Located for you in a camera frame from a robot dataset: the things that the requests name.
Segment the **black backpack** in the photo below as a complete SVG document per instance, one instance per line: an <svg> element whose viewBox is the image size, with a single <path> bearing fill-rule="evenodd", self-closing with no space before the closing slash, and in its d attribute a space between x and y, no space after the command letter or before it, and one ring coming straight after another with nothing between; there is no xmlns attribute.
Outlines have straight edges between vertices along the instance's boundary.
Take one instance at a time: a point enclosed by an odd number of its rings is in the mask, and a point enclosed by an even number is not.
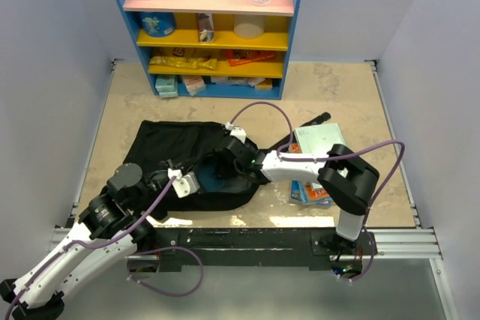
<svg viewBox="0 0 480 320"><path fill-rule="evenodd" d="M148 121L139 126L136 137L124 161L142 169L150 163L171 160L186 166L197 176L199 167L212 164L218 168L219 158L213 154L222 138L224 126L213 121ZM151 212L156 220L163 220L174 212L232 211L249 203L259 188L241 176L228 178L229 193L201 191L183 199L170 190Z"/></svg>

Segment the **blue wallet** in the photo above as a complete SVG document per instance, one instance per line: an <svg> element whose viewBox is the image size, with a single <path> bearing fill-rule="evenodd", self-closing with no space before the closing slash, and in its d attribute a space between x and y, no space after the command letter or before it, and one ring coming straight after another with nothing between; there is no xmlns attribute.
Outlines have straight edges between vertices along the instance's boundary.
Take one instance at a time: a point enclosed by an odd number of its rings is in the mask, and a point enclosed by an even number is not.
<svg viewBox="0 0 480 320"><path fill-rule="evenodd" d="M197 180L207 193L229 193L231 191L230 180L219 174L218 168L212 164L203 164L199 167Z"/></svg>

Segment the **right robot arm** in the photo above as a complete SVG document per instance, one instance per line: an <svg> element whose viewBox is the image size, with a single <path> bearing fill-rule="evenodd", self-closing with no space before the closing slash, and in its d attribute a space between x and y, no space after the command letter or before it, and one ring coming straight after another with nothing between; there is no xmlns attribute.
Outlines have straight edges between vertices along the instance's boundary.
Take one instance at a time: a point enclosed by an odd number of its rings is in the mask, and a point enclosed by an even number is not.
<svg viewBox="0 0 480 320"><path fill-rule="evenodd" d="M225 166L255 184L299 181L321 185L340 209L336 234L324 243L344 255L360 247L360 233L380 174L345 145L335 144L324 157L315 158L255 150L228 136L215 152Z"/></svg>

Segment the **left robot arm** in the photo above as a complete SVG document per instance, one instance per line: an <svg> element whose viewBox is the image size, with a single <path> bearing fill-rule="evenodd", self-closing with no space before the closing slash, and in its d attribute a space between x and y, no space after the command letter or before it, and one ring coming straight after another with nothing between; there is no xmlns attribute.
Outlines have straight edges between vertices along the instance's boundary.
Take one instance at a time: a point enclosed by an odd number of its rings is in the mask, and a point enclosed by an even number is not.
<svg viewBox="0 0 480 320"><path fill-rule="evenodd" d="M5 318L57 319L65 298L87 279L125 256L150 253L155 236L147 218L181 176L173 169L145 174L134 163L118 167L44 259L1 282L1 298L9 304Z"/></svg>

